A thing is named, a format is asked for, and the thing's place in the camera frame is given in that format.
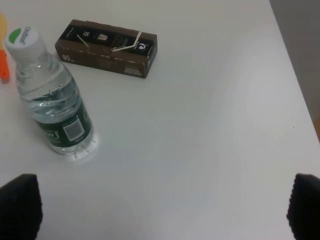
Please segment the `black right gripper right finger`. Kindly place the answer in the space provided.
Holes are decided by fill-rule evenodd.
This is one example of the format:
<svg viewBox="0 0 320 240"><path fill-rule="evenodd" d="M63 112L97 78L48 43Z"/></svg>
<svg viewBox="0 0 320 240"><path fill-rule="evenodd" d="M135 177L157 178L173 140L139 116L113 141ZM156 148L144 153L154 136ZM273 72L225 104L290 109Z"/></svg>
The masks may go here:
<svg viewBox="0 0 320 240"><path fill-rule="evenodd" d="M286 217L296 240L320 238L320 179L318 177L312 174L296 174Z"/></svg>

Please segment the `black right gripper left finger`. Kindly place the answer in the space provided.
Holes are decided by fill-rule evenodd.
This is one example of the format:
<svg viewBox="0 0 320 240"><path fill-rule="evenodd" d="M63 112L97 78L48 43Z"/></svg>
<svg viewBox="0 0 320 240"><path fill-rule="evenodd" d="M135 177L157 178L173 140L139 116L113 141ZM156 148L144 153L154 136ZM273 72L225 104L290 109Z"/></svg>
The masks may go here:
<svg viewBox="0 0 320 240"><path fill-rule="evenodd" d="M35 240L43 220L38 178L24 173L0 188L0 238Z"/></svg>

